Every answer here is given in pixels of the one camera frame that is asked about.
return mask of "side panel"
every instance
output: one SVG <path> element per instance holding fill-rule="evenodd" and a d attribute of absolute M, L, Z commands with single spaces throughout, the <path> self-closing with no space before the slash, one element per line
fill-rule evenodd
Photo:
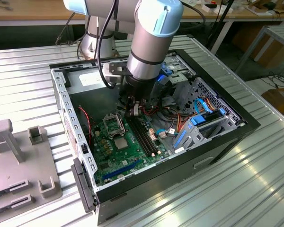
<path fill-rule="evenodd" d="M 117 216 L 118 214 L 137 206 L 151 196 L 162 192 L 179 183 L 191 175 L 209 166 L 209 164 L 227 147 L 236 140 L 229 141 L 205 154 L 194 158 L 176 168 L 173 168 L 139 186 L 112 198 L 99 206 L 98 225 Z"/>

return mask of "motherboard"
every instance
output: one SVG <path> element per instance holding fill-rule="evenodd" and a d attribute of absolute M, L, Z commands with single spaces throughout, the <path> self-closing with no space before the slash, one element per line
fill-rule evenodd
<path fill-rule="evenodd" d="M 117 114 L 111 114 L 92 126 L 95 133 L 93 157 L 98 166 L 94 177 L 98 186 L 169 156 L 163 141 L 152 133 L 152 129 L 145 116 L 122 118 Z"/>

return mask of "green circuit board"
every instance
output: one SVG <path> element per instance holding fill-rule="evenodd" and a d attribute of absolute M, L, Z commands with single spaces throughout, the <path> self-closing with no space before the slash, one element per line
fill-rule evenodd
<path fill-rule="evenodd" d="M 148 165 L 156 163 L 169 156 L 160 138 L 153 142 L 160 154 L 156 154 L 154 157 L 147 157 L 139 144 L 135 134 L 126 122 L 125 118 L 122 118 L 122 123 L 125 128 L 125 133 L 113 139 L 110 139 L 103 122 L 99 122 L 92 126 L 92 131 L 99 132 L 99 135 L 95 136 L 95 146 L 93 156 L 97 163 L 98 170 L 94 177 L 98 186 L 109 183 L 120 177 L 126 176 L 136 170 L 142 169 Z M 146 118 L 142 117 L 138 119 L 145 131 L 152 128 L 150 122 Z M 128 168 L 126 171 L 120 172 L 118 175 L 106 178 L 107 174 L 122 168 Z"/>

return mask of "blue cable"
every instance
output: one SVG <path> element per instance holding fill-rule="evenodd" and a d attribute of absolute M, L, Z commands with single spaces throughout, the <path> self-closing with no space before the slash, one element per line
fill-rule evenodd
<path fill-rule="evenodd" d="M 200 114 L 200 111 L 199 111 L 198 103 L 197 103 L 197 102 L 201 103 L 201 105 L 203 106 L 203 108 L 204 108 L 204 110 L 205 110 L 206 112 L 210 112 L 210 113 L 213 112 L 211 109 L 209 109 L 209 107 L 208 107 L 208 105 L 206 104 L 206 102 L 204 102 L 204 101 L 203 101 L 202 99 L 200 99 L 200 98 L 197 98 L 197 99 L 194 101 L 194 106 L 195 106 L 195 110 L 196 110 L 196 112 L 197 112 L 198 114 Z"/>
<path fill-rule="evenodd" d="M 157 133 L 157 135 L 159 135 L 159 133 L 163 132 L 163 131 L 165 131 L 165 129 L 158 129 L 156 133 Z"/>

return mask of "aluminum table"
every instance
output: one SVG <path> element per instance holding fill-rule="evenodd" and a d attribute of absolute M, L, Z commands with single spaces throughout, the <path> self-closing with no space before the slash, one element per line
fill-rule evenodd
<path fill-rule="evenodd" d="M 116 43 L 127 55 L 131 42 Z M 284 226 L 284 117 L 197 40 L 176 36 L 171 49 L 185 49 L 260 123 L 222 160 L 141 203 L 102 226 Z M 0 51 L 0 119 L 14 131 L 44 126 L 63 196 L 0 223 L 1 226 L 96 226 L 86 214 L 72 176 L 72 155 L 48 65 L 75 61 L 76 46 Z"/>

